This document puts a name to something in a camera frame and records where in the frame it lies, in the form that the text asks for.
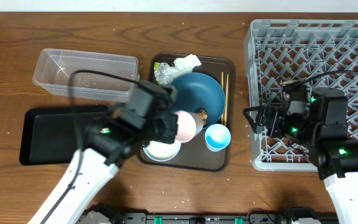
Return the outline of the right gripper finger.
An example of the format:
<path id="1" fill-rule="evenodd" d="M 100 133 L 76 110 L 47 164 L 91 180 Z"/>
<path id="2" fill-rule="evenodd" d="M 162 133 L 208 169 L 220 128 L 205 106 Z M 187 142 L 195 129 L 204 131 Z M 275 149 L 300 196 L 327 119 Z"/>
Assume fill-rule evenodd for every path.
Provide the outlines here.
<path id="1" fill-rule="evenodd" d="M 262 132 L 262 127 L 256 123 L 256 121 L 251 117 L 249 112 L 244 112 L 244 116 L 248 120 L 249 126 L 252 128 L 253 133 L 260 134 Z"/>
<path id="2" fill-rule="evenodd" d="M 243 110 L 243 114 L 245 115 L 251 115 L 252 112 L 256 112 L 256 114 L 259 114 L 261 111 L 263 111 L 264 107 L 263 106 L 253 106 L 253 107 L 248 107 L 248 108 L 244 108 Z"/>

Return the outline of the pink cup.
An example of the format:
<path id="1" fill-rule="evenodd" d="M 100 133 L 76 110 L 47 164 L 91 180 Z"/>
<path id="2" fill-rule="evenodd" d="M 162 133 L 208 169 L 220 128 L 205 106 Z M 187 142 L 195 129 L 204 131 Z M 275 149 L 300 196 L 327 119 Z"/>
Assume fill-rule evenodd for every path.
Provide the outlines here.
<path id="1" fill-rule="evenodd" d="M 178 116 L 178 129 L 175 136 L 177 141 L 181 143 L 189 142 L 201 132 L 204 124 L 198 114 L 186 111 L 177 111 L 175 112 L 175 115 Z"/>

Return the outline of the light blue cup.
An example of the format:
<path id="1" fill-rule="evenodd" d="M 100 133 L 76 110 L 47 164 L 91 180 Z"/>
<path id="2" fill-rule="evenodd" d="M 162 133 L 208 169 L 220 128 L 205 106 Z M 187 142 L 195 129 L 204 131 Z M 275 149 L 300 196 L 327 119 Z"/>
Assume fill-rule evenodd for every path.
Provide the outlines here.
<path id="1" fill-rule="evenodd" d="M 214 124 L 206 129 L 204 138 L 206 147 L 212 152 L 218 152 L 231 142 L 231 132 L 222 124 Z"/>

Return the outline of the dark blue bowl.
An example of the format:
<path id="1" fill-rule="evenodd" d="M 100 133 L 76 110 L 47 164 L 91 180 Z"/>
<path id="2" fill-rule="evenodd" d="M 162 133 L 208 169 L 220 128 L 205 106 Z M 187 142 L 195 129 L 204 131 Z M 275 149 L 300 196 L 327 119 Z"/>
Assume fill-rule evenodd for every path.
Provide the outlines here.
<path id="1" fill-rule="evenodd" d="M 220 120 L 225 109 L 225 93 L 215 78 L 204 73 L 187 73 L 174 79 L 171 84 L 178 92 L 174 111 L 195 113 L 203 108 L 208 112 L 206 126 Z"/>

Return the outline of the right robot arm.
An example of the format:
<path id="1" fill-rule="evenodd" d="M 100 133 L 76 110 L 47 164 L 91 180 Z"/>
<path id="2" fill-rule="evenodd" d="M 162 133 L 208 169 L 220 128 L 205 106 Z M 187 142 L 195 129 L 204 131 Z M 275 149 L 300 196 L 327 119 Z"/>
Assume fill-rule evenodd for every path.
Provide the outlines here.
<path id="1" fill-rule="evenodd" d="M 348 100 L 334 88 L 289 92 L 286 108 L 243 110 L 253 133 L 287 138 L 306 151 L 333 201 L 339 223 L 358 223 L 358 140 L 348 137 Z"/>

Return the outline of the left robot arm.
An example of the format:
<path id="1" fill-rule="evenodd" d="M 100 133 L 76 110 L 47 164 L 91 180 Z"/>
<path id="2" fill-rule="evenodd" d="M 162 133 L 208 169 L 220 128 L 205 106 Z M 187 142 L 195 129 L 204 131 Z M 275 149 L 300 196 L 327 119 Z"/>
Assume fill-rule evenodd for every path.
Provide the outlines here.
<path id="1" fill-rule="evenodd" d="M 122 163 L 151 141 L 173 143 L 178 116 L 171 103 L 143 106 L 121 103 L 93 121 L 80 136 L 81 146 L 59 183 L 31 223 L 75 223 L 94 196 L 118 173 Z"/>

